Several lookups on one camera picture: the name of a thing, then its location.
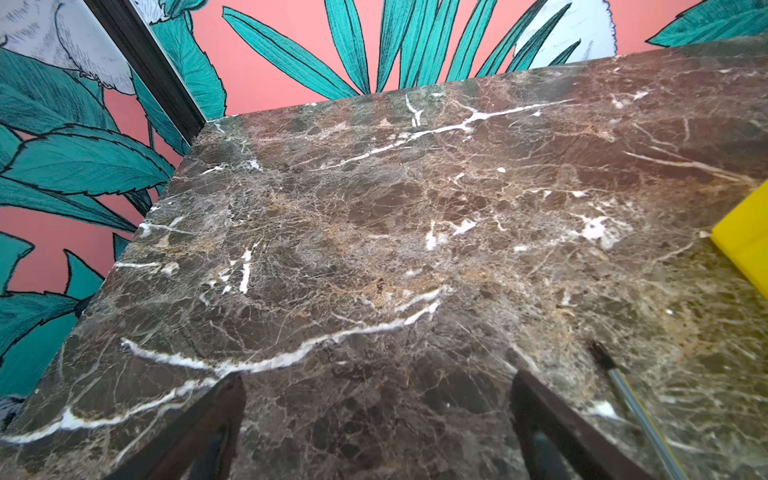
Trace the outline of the orange black handled screwdriver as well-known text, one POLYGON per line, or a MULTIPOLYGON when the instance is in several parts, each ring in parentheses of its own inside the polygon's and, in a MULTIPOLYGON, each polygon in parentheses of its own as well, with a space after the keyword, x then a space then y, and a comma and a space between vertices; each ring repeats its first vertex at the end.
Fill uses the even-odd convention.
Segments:
POLYGON ((607 373, 621 398, 627 404, 630 412, 634 415, 639 427, 662 462, 669 478, 675 480, 688 480, 688 475, 683 470, 664 435, 646 411, 643 403, 632 389, 618 364, 613 360, 607 348, 601 342, 594 339, 588 339, 586 345, 594 361, 607 373))

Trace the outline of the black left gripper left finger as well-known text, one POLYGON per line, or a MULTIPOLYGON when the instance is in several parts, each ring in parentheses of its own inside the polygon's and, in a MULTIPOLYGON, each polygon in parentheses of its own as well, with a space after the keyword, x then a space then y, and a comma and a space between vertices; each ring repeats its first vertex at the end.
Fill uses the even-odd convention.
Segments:
POLYGON ((109 479, 227 479, 246 392, 240 374, 221 379, 109 479))

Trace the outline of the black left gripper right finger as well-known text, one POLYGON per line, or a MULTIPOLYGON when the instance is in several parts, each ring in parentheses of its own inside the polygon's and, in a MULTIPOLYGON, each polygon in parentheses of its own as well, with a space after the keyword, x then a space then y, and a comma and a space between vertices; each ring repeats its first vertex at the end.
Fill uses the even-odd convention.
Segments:
POLYGON ((510 410, 531 479, 651 477, 527 370, 513 378, 510 410))

